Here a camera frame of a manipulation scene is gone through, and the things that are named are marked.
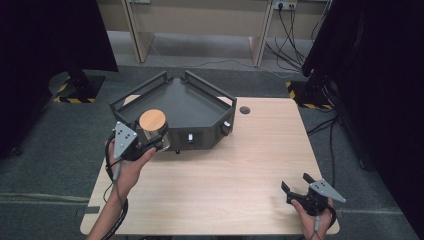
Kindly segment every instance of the hand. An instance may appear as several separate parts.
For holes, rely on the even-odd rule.
[[[114,146],[115,146],[115,139],[113,139],[109,145],[109,156],[110,156],[111,165],[116,162],[116,159],[113,158]],[[121,170],[120,170],[116,185],[118,186],[118,189],[119,189],[119,196],[121,196],[122,199],[126,198],[130,190],[138,182],[141,169],[148,161],[150,161],[150,159],[153,157],[155,153],[156,153],[156,149],[151,148],[136,161],[122,160],[120,162]],[[112,167],[112,172],[115,172],[115,169],[116,169],[116,164]]]
[[[318,228],[318,232],[315,233],[315,217],[310,216],[306,213],[303,206],[296,200],[292,200],[291,204],[296,209],[297,213],[299,213],[300,221],[302,223],[302,232],[306,239],[325,239],[325,235],[327,233],[328,228],[331,223],[331,212],[327,208],[320,215],[320,224]],[[328,199],[328,204],[333,207],[333,200],[331,198]]]

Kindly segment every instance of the wall outlet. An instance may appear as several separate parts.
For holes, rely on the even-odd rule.
[[[282,10],[290,11],[290,10],[296,9],[297,1],[288,1],[288,0],[286,0],[286,1],[276,1],[275,5],[274,5],[274,9],[276,9],[276,10],[280,9],[279,8],[280,4],[283,4]]]

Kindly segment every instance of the gray carpet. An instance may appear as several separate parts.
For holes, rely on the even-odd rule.
[[[0,239],[84,239],[79,231],[82,213],[102,164],[104,141],[115,124],[108,103],[161,71],[178,77],[186,69],[121,66],[119,70],[87,71],[106,76],[95,102],[50,101],[22,142],[23,154],[0,162]],[[285,81],[305,80],[298,74],[279,79],[260,71],[190,71],[236,97],[286,98]],[[59,74],[51,80],[53,94],[66,77]],[[299,111],[306,130],[335,116],[316,109]],[[343,126],[335,124],[332,137],[335,187],[347,203],[336,204],[341,230],[328,239],[418,239],[378,173],[360,168]],[[332,181],[330,129],[312,135],[310,142],[323,177]]]

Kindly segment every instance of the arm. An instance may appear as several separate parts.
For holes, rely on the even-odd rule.
[[[114,140],[109,146],[109,156],[113,156]],[[121,170],[118,180],[113,184],[109,199],[107,200],[96,223],[90,231],[87,239],[102,239],[118,221],[122,211],[122,204],[127,199],[130,190],[136,185],[140,177],[143,166],[153,157],[156,150],[154,148],[147,151],[143,156],[134,162],[121,161]]]
[[[297,213],[299,213],[300,221],[302,223],[302,232],[305,238],[307,240],[324,240],[331,222],[330,210],[325,209],[321,213],[319,216],[319,228],[318,231],[315,232],[316,217],[307,214],[298,201],[292,200],[291,204],[296,209]],[[331,198],[328,199],[328,204],[333,207],[333,200]]]

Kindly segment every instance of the round wooden disc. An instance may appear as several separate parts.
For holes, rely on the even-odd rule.
[[[161,127],[163,127],[163,125],[165,125],[165,122],[165,114],[157,109],[144,112],[141,114],[139,119],[141,128],[149,132],[158,131]]]

